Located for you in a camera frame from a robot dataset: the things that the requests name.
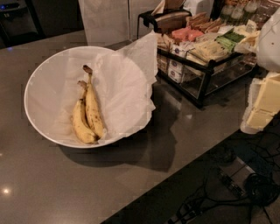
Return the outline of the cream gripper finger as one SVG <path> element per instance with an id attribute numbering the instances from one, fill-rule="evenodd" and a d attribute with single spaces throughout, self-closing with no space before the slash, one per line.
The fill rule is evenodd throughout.
<path id="1" fill-rule="evenodd" d="M 268 72 L 263 79 L 254 78 L 248 92 L 240 129 L 247 134 L 263 131 L 280 111 L 280 73 Z"/>

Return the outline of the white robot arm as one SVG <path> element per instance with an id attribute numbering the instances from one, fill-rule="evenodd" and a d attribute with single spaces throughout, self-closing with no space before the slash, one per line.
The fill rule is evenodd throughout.
<path id="1" fill-rule="evenodd" d="M 261 80 L 254 78 L 250 84 L 248 106 L 240 126 L 247 134 L 264 130 L 280 111 L 280 9 L 262 26 L 256 61 L 268 73 Z"/>

